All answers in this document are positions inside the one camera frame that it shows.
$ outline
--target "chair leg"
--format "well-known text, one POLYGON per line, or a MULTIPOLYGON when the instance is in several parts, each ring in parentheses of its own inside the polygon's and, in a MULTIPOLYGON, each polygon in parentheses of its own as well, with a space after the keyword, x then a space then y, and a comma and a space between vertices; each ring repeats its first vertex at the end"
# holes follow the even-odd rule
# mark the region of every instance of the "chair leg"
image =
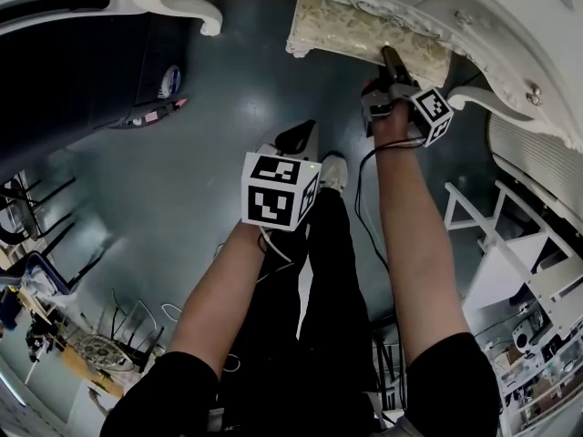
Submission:
POLYGON ((48 244, 46 249, 43 251, 43 256, 48 256, 50 254, 50 252, 55 248, 55 246, 61 242, 61 240, 65 237, 65 235, 68 233, 68 231, 71 230, 74 226, 75 226, 75 222, 69 224, 68 227, 66 227, 66 229, 61 231, 61 233, 59 233, 57 235, 57 237, 55 239, 53 239, 48 244))
POLYGON ((35 181, 32 185, 25 189, 25 193, 29 192, 33 188, 36 188, 38 185, 40 185, 41 181, 42 181, 41 179, 35 181))
POLYGON ((156 348, 156 345, 158 344, 158 342, 160 341, 160 338, 162 337, 162 333, 164 333, 164 327, 160 328, 158 335, 148 346, 148 349, 146 350, 146 352, 144 354, 146 360, 142 364, 140 364, 140 366, 139 366, 138 372, 140 374, 146 369, 146 366, 148 365, 149 355, 152 354, 152 351, 154 351, 154 348, 156 348))
POLYGON ((10 246, 18 245, 24 242, 27 238, 28 236, 25 235, 24 231, 21 231, 19 233, 12 233, 10 231, 3 229, 2 226, 0 226, 0 240, 2 240, 7 245, 10 246))
POLYGON ((63 189, 71 186, 73 183, 75 183, 77 181, 76 178, 71 178, 70 180, 68 180, 67 183, 65 183, 64 185, 59 186, 57 189, 55 189, 52 193, 50 193, 48 196, 46 196, 45 198, 42 198, 41 200, 39 200, 34 206, 33 209, 39 208, 40 206, 42 206, 43 204, 45 204, 49 199, 53 198, 54 196, 56 196, 58 193, 60 193, 63 189))
POLYGON ((97 265, 97 263, 101 260, 101 258, 102 258, 102 256, 99 256, 98 258, 93 259, 83 269, 81 269, 79 271, 79 273, 73 279, 71 279, 66 284, 66 287, 69 288, 69 291, 73 291, 73 288, 78 284, 78 282, 81 281, 81 279, 83 277, 85 277, 85 275, 97 265))
POLYGON ((6 198, 6 199, 28 201, 32 204, 36 203, 36 201, 27 198, 26 194, 24 192, 21 192, 21 191, 23 191, 23 190, 13 190, 13 189, 0 187, 0 197, 6 198))
POLYGON ((58 227, 61 223, 63 223, 65 220, 69 219, 72 215, 73 215, 73 213, 72 212, 69 212, 64 217, 62 217, 59 220, 57 220, 49 229, 46 229, 45 231, 39 232, 38 233, 38 237, 39 238, 44 238, 51 231, 53 231, 56 227, 58 227))

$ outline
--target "ornate white furniture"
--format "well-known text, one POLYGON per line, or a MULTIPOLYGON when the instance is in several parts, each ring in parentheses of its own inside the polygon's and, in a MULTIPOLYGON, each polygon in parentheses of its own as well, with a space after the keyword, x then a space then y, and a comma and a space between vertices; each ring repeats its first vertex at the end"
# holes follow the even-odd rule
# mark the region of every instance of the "ornate white furniture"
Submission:
POLYGON ((400 25, 398 19, 371 15, 333 0, 298 0, 286 49, 303 57, 319 48, 384 65, 384 46, 399 53, 421 88, 444 85, 450 50, 400 25))
MULTIPOLYGON (((131 0, 167 15, 204 20, 220 31, 220 13, 205 0, 131 0)), ((560 137, 583 151, 583 0, 337 0, 399 24, 468 56, 494 94, 460 88, 455 107, 475 101, 533 132, 560 137)))

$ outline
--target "wire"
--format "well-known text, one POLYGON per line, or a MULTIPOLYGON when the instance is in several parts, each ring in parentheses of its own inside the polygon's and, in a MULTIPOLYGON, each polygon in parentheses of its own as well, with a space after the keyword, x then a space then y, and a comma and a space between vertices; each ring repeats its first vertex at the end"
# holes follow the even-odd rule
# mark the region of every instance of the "wire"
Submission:
POLYGON ((386 362, 387 368, 389 370, 389 377, 391 377, 391 383, 394 382, 394 370, 393 370, 393 354, 391 353, 391 349, 387 353, 386 348, 384 347, 384 343, 381 340, 376 340, 376 348, 381 350, 381 353, 384 356, 384 362, 386 362))
POLYGON ((111 289, 111 296, 113 298, 113 302, 116 303, 116 306, 118 307, 119 311, 124 315, 127 316, 126 312, 124 310, 121 309, 121 306, 119 306, 118 300, 116 299, 116 290, 115 289, 111 289))
MULTIPOLYGON (((375 147, 372 151, 370 151, 368 154, 366 154, 364 156, 363 160, 361 161, 361 165, 359 166, 358 184, 356 186, 356 196, 354 198, 354 213, 356 214, 356 217, 358 217, 358 219, 363 224, 363 227, 366 230, 366 233, 368 234, 368 237, 371 240, 371 243, 373 243, 374 253, 376 254, 377 258, 383 263, 383 266, 386 269, 387 273, 389 271, 389 266, 386 263, 386 260, 384 260, 384 257, 381 254, 381 252, 379 251, 379 249, 376 247, 373 234, 366 226, 366 223, 364 223, 363 217, 361 215, 364 165, 366 164, 366 162, 368 161, 369 158, 371 158, 377 152, 380 152, 382 150, 391 149, 391 148, 414 149, 414 148, 422 146, 425 143, 425 141, 426 141, 426 139, 424 137, 414 137, 412 139, 389 142, 387 144, 383 144, 382 146, 375 147)), ((396 328, 397 328, 397 335, 399 337, 399 399, 401 400, 401 405, 403 406, 403 409, 405 410, 407 405, 406 405, 406 390, 405 390, 405 385, 404 385, 404 355, 403 355, 403 347, 401 345, 401 332, 399 329, 399 321, 397 320, 395 324, 396 324, 396 328)))
POLYGON ((261 245, 262 239, 263 239, 263 235, 259 235, 259 237, 257 237, 257 246, 259 246, 259 249, 261 250, 261 252, 267 256, 267 251, 265 249, 263 249, 263 246, 261 245))
POLYGON ((174 309, 175 309, 175 310, 177 310, 177 311, 178 311, 180 314, 182 314, 182 309, 181 309, 181 308, 179 308, 178 306, 176 306, 176 305, 174 305, 174 304, 172 304, 172 303, 169 303, 169 302, 164 302, 164 303, 162 303, 162 304, 160 305, 160 307, 161 307, 161 308, 162 308, 162 310, 164 311, 164 314, 166 314, 166 316, 167 316, 167 317, 168 317, 170 320, 172 320, 172 321, 174 321, 174 322, 178 322, 178 321, 179 321, 178 319, 176 319, 176 318, 173 318, 172 316, 170 316, 170 315, 168 314, 168 311, 166 310, 166 308, 167 308, 167 307, 174 308, 174 309))
POLYGON ((271 246, 271 249, 277 252, 282 258, 292 263, 292 260, 288 258, 285 254, 283 254, 279 249, 277 249, 277 247, 271 242, 270 237, 265 232, 265 229, 262 226, 259 226, 259 230, 261 231, 261 234, 263 235, 263 239, 265 239, 265 242, 271 246))
POLYGON ((116 328, 116 317, 118 316, 119 308, 116 306, 116 311, 113 313, 113 320, 111 321, 111 340, 114 337, 114 330, 116 328))
POLYGON ((475 338, 475 337, 477 337, 477 336, 479 336, 479 335, 482 335, 482 333, 486 333, 486 332, 487 332, 487 331, 489 331, 490 329, 493 329, 493 328, 494 328, 496 325, 503 324, 503 323, 504 323, 504 322, 506 322, 507 320, 511 320, 511 319, 513 319, 514 317, 517 317, 517 316, 519 316, 520 314, 522 314, 522 311, 520 311, 520 312, 517 312, 516 314, 513 314, 512 316, 510 316, 510 317, 507 317, 507 318, 505 318, 504 320, 501 320, 501 321, 499 321, 499 322, 496 322, 496 323, 492 324, 490 327, 486 327, 485 329, 481 330, 481 331, 480 331, 480 332, 478 332, 476 335, 474 335, 474 338, 475 338))
POLYGON ((263 277, 261 277, 260 279, 257 280, 257 283, 259 283, 262 280, 267 279, 270 275, 273 275, 276 272, 279 272, 280 270, 284 270, 287 269, 288 267, 291 267, 293 265, 293 262, 290 262, 289 264, 285 264, 284 266, 279 267, 278 269, 274 270, 273 272, 267 273, 265 275, 263 275, 263 277))
POLYGON ((237 372, 240 369, 240 359, 239 359, 239 356, 237 356, 236 354, 232 354, 232 353, 229 353, 227 355, 227 357, 229 357, 229 356, 231 356, 232 358, 235 358, 237 360, 237 367, 235 369, 225 369, 225 368, 222 368, 222 369, 225 372, 237 372))

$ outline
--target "table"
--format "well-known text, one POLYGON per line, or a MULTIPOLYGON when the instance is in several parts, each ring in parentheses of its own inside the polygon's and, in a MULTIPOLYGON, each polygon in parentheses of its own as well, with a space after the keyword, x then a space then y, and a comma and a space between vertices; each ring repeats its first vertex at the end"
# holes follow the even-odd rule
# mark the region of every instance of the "table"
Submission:
POLYGON ((0 248, 0 269, 6 270, 13 264, 3 248, 0 248))
POLYGON ((72 347, 68 345, 65 347, 65 351, 63 351, 63 354, 61 355, 61 361, 76 375, 103 387, 103 389, 110 395, 117 398, 123 397, 124 389, 121 385, 113 382, 104 375, 95 374, 90 371, 87 363, 72 347))
POLYGON ((48 322, 49 325, 52 325, 52 322, 48 319, 48 315, 53 311, 55 306, 46 310, 36 296, 31 295, 25 287, 21 287, 18 291, 18 299, 22 302, 22 305, 25 308, 40 316, 45 322, 48 322))

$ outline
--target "chair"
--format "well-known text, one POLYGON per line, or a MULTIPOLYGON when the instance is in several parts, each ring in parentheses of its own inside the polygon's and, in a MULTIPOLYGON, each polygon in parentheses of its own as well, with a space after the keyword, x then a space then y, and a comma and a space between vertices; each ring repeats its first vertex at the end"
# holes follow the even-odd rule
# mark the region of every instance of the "chair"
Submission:
POLYGON ((71 294, 78 282, 81 281, 81 279, 95 267, 95 265, 101 260, 102 257, 100 254, 97 258, 90 261, 71 280, 67 281, 63 278, 58 270, 55 269, 51 261, 48 260, 47 256, 74 226, 75 222, 69 224, 68 227, 66 227, 55 239, 53 239, 53 241, 51 241, 46 246, 46 249, 44 249, 42 252, 31 251, 23 258, 19 259, 10 268, 0 271, 0 286, 12 285, 19 287, 25 274, 30 269, 37 266, 45 272, 45 274, 55 284, 60 293, 64 295, 71 294))
POLYGON ((11 178, 10 188, 5 185, 0 187, 0 210, 4 210, 9 206, 15 206, 18 209, 20 217, 22 219, 22 225, 24 227, 23 231, 20 232, 10 232, 6 229, 0 227, 0 239, 11 246, 17 245, 30 238, 33 241, 37 241, 48 235, 53 229, 58 227, 65 220, 72 216, 72 213, 66 214, 63 218, 60 218, 56 223, 54 223, 49 229, 42 230, 38 220, 36 219, 36 210, 39 209, 43 204, 54 196, 56 196, 63 189, 69 187, 76 181, 76 178, 71 178, 67 183, 64 183, 46 197, 41 200, 32 200, 28 193, 41 183, 39 179, 33 183, 28 188, 24 188, 20 181, 20 178, 11 178))
POLYGON ((100 370, 124 372, 137 369, 142 373, 164 333, 164 327, 159 328, 156 319, 142 300, 136 301, 132 308, 125 312, 119 306, 113 289, 111 295, 114 301, 112 317, 106 315, 110 310, 109 304, 106 303, 92 334, 77 343, 75 350, 87 363, 100 370), (116 324, 119 313, 124 317, 116 324), (140 329, 146 319, 151 320, 152 328, 142 331, 140 329))
POLYGON ((500 181, 498 201, 491 218, 484 217, 451 183, 445 183, 449 202, 445 213, 448 231, 480 227, 484 241, 478 241, 485 252, 470 289, 464 299, 465 310, 475 310, 514 296, 524 283, 532 291, 550 318, 555 333, 563 340, 583 316, 583 259, 522 198, 500 181), (504 241, 496 231, 505 198, 512 199, 540 230, 534 235, 504 241), (452 222, 455 204, 459 203, 472 218, 452 222), (554 265, 532 269, 548 239, 566 255, 554 265))

